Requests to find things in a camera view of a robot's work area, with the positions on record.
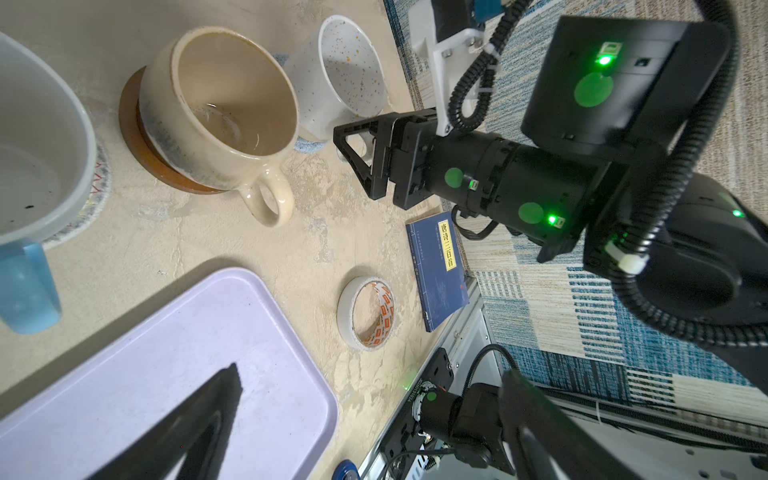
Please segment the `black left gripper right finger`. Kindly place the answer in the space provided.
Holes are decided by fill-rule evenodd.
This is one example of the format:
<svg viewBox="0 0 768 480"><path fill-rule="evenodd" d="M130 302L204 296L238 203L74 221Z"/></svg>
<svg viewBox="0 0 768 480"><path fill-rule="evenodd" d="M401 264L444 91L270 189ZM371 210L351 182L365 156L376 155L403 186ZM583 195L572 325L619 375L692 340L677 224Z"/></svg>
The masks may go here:
<svg viewBox="0 0 768 480"><path fill-rule="evenodd" d="M636 479L518 371L502 376L500 418L519 479Z"/></svg>

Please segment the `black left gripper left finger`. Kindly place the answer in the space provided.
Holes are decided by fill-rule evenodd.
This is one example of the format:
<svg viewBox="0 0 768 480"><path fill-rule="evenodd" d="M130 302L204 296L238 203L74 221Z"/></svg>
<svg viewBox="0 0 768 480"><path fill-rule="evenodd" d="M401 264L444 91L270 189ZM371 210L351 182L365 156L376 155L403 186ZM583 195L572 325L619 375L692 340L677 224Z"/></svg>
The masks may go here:
<svg viewBox="0 0 768 480"><path fill-rule="evenodd" d="M243 389L236 364L219 370L92 479L216 479Z"/></svg>

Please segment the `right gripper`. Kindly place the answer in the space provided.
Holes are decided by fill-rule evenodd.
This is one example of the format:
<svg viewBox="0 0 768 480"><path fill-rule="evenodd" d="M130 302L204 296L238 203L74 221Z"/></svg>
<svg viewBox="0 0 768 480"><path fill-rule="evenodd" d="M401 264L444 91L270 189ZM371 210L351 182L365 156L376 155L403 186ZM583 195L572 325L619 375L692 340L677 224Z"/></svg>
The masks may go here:
<svg viewBox="0 0 768 480"><path fill-rule="evenodd" d="M409 209L437 196L539 246L569 246L598 216L597 166L475 131L436 134L433 111L386 114L334 128L333 143L366 195ZM365 156L348 138L368 141Z"/></svg>

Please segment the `beige mug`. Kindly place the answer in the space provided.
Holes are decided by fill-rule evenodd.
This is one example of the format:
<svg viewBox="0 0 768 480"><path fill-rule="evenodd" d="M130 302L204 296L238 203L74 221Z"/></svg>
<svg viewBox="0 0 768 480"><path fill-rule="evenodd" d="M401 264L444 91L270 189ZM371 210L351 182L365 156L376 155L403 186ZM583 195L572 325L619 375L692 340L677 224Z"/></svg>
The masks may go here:
<svg viewBox="0 0 768 480"><path fill-rule="evenodd" d="M272 54L224 27L197 27L147 65L138 109L149 143L186 179L238 192L267 227L295 197L281 170L298 138L294 89Z"/></svg>

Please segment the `multicolour braided round coaster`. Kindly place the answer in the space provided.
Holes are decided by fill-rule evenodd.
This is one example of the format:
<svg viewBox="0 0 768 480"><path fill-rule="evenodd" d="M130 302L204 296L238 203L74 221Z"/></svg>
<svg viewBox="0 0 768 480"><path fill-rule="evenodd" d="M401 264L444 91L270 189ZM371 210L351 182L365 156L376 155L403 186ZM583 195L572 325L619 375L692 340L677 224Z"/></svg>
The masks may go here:
<svg viewBox="0 0 768 480"><path fill-rule="evenodd" d="M113 175L107 152L102 143L97 141L97 158L88 198L73 221L42 243L43 249L45 251L53 249L91 226L105 208L111 193L112 182Z"/></svg>

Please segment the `white mug blue handle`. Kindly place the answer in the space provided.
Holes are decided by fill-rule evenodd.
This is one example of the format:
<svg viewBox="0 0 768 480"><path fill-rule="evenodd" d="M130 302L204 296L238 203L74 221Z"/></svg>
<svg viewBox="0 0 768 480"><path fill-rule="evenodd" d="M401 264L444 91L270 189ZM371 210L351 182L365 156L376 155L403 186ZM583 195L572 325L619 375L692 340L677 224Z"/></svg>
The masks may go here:
<svg viewBox="0 0 768 480"><path fill-rule="evenodd" d="M1 37L1 320L39 333L62 307L43 243L76 219L97 160L82 103L41 58Z"/></svg>

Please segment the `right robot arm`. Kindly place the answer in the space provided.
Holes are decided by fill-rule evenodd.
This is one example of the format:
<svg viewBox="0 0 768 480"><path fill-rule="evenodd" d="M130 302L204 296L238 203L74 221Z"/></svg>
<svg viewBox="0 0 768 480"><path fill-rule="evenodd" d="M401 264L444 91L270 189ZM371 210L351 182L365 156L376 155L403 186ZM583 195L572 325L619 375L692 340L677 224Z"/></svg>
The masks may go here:
<svg viewBox="0 0 768 480"><path fill-rule="evenodd" d="M409 209L431 196L539 248L583 249L648 327L767 387L767 225L699 174L740 60L735 11L701 1L698 22L563 16L522 120L525 143L484 133L502 55L529 3L503 9L489 41L434 108L337 126L332 140L367 196Z"/></svg>

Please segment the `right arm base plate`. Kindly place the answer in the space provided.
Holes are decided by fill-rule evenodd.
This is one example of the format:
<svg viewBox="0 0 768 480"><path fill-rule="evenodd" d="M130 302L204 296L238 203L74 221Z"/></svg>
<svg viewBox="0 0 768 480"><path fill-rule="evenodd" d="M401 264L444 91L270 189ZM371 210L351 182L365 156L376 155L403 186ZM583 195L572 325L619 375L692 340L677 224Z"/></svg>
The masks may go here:
<svg viewBox="0 0 768 480"><path fill-rule="evenodd" d="M454 372L447 351L440 347L426 362L413 385L406 392L390 427L383 436L380 450L386 460L402 452L420 449L425 443L421 420L423 405L447 391L454 381Z"/></svg>

